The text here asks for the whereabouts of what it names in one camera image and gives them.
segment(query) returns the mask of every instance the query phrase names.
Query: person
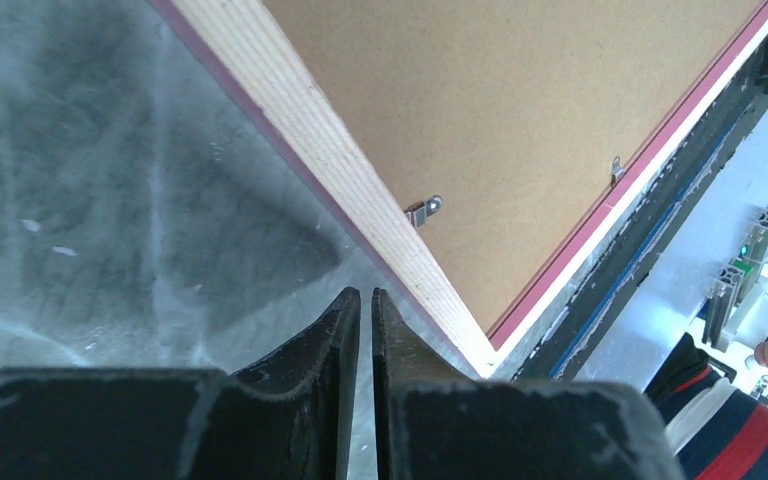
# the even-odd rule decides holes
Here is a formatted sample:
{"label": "person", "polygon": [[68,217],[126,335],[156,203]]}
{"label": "person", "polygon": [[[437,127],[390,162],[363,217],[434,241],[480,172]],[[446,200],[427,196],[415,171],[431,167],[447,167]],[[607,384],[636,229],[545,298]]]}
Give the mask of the person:
{"label": "person", "polygon": [[[768,368],[768,340],[755,349]],[[768,480],[768,408],[731,385],[685,334],[645,390],[689,479]]]}

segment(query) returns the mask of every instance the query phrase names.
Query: striped shirt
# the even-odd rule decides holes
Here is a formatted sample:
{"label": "striped shirt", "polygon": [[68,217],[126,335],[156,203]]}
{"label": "striped shirt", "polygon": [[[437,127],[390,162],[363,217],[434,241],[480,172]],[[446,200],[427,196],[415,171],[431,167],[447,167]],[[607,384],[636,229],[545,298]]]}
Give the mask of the striped shirt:
{"label": "striped shirt", "polygon": [[768,480],[768,408],[710,368],[659,402],[687,478]]}

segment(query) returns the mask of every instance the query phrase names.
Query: pink frame side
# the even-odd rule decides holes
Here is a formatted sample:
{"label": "pink frame side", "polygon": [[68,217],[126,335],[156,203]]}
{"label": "pink frame side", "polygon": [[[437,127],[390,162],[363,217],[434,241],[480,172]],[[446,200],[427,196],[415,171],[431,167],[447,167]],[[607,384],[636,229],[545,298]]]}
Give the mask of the pink frame side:
{"label": "pink frame side", "polygon": [[768,20],[768,0],[755,11],[751,20],[743,27],[722,50],[714,62],[703,73],[696,84],[685,94],[684,98],[673,108],[672,112],[662,124],[656,128],[648,141],[638,150],[630,166],[626,167],[626,173],[619,183],[599,201],[588,216],[579,223],[579,226],[568,237],[566,243],[549,260],[544,269],[531,284],[526,287],[518,299],[512,303],[508,312],[496,323],[490,334],[490,343],[496,350],[511,337],[514,330],[523,322],[528,312],[535,306],[540,298],[546,294],[552,282],[561,274],[572,258],[583,248],[587,240],[594,234],[597,228],[605,221],[608,212],[617,205],[634,184],[646,167],[655,160],[669,139],[680,128],[680,125],[690,116],[707,93],[714,88],[726,69],[737,59],[739,53],[749,44]]}

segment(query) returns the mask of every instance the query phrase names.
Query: white surface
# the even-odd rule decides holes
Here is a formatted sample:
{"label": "white surface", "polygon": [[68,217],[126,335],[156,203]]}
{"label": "white surface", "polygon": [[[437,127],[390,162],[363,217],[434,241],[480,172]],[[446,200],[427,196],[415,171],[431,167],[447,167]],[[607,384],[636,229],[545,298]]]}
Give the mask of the white surface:
{"label": "white surface", "polygon": [[768,111],[576,375],[643,390],[768,206]]}

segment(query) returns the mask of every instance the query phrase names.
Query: brown backing board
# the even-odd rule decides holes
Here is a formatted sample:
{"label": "brown backing board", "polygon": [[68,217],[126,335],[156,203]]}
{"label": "brown backing board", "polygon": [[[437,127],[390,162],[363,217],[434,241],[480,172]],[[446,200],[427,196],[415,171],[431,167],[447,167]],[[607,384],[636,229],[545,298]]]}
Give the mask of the brown backing board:
{"label": "brown backing board", "polygon": [[759,1],[265,3],[486,331]]}

